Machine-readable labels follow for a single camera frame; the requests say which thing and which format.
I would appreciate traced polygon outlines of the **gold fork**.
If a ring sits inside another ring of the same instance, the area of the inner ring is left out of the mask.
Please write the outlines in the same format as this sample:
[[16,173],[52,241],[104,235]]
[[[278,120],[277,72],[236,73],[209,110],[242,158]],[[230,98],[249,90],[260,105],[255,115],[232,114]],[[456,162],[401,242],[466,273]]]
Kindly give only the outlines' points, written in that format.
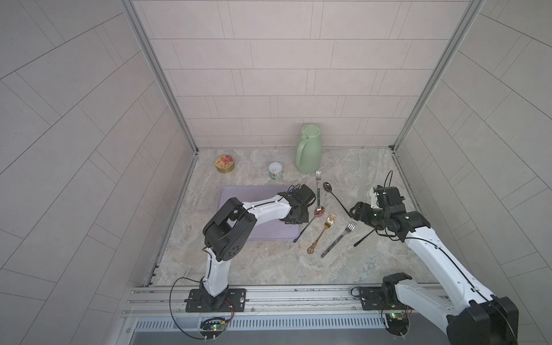
[[324,233],[330,229],[333,225],[334,225],[334,222],[336,220],[336,215],[335,214],[330,214],[329,217],[326,219],[325,223],[324,223],[324,226],[323,226],[323,230],[320,232],[319,236],[316,238],[316,240],[307,248],[306,252],[308,254],[313,254],[316,250],[316,247],[320,241],[320,239],[323,237]]

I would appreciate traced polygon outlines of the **silver fork patterned handle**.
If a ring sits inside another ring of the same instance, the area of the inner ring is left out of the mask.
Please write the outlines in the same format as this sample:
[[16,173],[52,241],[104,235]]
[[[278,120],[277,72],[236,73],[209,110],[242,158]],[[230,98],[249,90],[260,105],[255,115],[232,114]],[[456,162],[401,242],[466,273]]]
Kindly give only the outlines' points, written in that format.
[[321,254],[321,258],[326,257],[326,255],[329,254],[330,251],[332,251],[333,248],[335,248],[336,245],[339,244],[340,241],[342,241],[344,237],[346,237],[346,235],[350,234],[354,230],[356,225],[357,225],[356,221],[351,221],[347,225],[345,230],[343,230],[343,232],[323,251],[323,253]]

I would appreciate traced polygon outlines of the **iridescent rainbow spoon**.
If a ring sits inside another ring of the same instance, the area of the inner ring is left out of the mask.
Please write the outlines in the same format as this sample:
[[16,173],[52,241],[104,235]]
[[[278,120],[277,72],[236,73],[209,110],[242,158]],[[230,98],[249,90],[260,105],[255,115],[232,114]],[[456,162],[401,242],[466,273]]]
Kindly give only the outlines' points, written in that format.
[[303,235],[304,231],[307,230],[307,228],[311,225],[311,223],[316,219],[316,218],[319,218],[321,216],[323,216],[325,212],[325,208],[323,206],[318,206],[315,211],[314,211],[314,214],[313,214],[313,218],[302,228],[302,230],[300,231],[299,235],[294,238],[293,240],[293,243],[296,243],[300,238],[301,236]]

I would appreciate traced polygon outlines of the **black spoon long handle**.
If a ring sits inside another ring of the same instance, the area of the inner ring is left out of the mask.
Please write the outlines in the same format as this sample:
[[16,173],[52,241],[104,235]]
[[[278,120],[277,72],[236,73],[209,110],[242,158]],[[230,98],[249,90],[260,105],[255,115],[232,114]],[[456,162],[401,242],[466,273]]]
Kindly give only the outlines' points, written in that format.
[[357,242],[355,242],[353,244],[353,247],[358,247],[361,243],[363,243],[363,241],[366,240],[366,238],[368,238],[371,234],[373,234],[374,232],[376,231],[376,229],[368,232],[366,235],[364,235],[361,239],[359,239]]

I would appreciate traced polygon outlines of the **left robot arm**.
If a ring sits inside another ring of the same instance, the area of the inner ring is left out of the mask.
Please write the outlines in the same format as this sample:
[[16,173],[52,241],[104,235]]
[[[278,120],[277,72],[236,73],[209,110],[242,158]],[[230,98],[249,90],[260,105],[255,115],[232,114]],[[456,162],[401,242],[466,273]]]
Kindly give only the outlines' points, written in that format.
[[200,283],[201,293],[207,298],[224,299],[231,260],[243,249],[254,228],[274,220],[306,223],[308,208],[315,200],[315,193],[303,184],[261,201],[241,202],[236,197],[226,201],[203,230],[208,264]]

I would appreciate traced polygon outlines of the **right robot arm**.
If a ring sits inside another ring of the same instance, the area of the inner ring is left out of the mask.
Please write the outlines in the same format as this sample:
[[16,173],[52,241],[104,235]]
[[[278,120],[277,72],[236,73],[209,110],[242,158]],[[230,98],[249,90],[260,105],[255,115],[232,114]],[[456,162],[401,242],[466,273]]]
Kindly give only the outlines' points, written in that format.
[[380,299],[385,308],[412,308],[440,328],[450,344],[517,344],[517,306],[477,280],[418,211],[407,212],[402,205],[372,208],[359,202],[350,212],[355,221],[391,231],[422,259],[448,296],[435,296],[411,276],[395,273],[382,280]]

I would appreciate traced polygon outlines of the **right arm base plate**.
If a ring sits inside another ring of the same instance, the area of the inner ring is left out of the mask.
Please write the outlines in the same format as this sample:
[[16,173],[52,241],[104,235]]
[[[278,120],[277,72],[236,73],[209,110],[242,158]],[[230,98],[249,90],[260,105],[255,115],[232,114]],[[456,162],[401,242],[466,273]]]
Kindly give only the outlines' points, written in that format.
[[358,297],[364,311],[406,310],[391,287],[359,287]]

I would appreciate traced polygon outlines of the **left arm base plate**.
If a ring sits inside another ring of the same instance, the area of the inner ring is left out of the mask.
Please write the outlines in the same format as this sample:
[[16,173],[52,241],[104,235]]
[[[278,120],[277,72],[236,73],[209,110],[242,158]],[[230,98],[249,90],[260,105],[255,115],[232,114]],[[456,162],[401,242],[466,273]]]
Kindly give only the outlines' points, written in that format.
[[247,297],[244,288],[227,288],[218,296],[209,295],[203,289],[193,289],[186,301],[186,313],[243,312]]

